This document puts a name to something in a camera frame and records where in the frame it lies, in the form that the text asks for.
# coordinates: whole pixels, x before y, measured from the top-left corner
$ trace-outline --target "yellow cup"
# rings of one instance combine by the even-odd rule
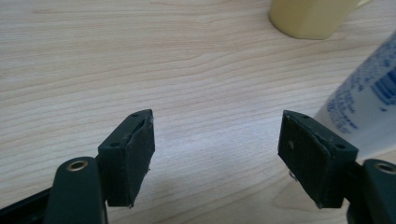
[[[302,39],[325,39],[347,15],[372,0],[273,0],[271,23],[282,33]]]

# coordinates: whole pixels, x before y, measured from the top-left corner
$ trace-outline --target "cylindrical container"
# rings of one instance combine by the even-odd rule
[[[359,158],[396,144],[396,32],[330,96],[315,119],[357,147]]]
[[[372,0],[273,0],[271,23],[295,38],[324,39],[349,13]]]

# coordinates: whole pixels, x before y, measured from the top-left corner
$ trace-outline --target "white can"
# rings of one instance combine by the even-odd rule
[[[315,119],[358,148],[359,159],[396,144],[396,32],[330,96]]]

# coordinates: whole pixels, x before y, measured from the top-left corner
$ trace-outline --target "wood grain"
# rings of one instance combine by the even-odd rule
[[[157,151],[135,207],[110,223],[346,223],[276,155],[282,110],[315,115],[396,29],[396,3],[330,38],[293,39],[269,0],[0,1],[0,207],[152,108]],[[396,151],[384,156],[396,162]]]

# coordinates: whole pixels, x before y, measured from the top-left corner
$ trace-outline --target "mug handle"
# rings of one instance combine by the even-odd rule
[[[354,10],[359,9],[361,7],[366,6],[367,4],[371,3],[373,0],[361,0],[354,8]]]

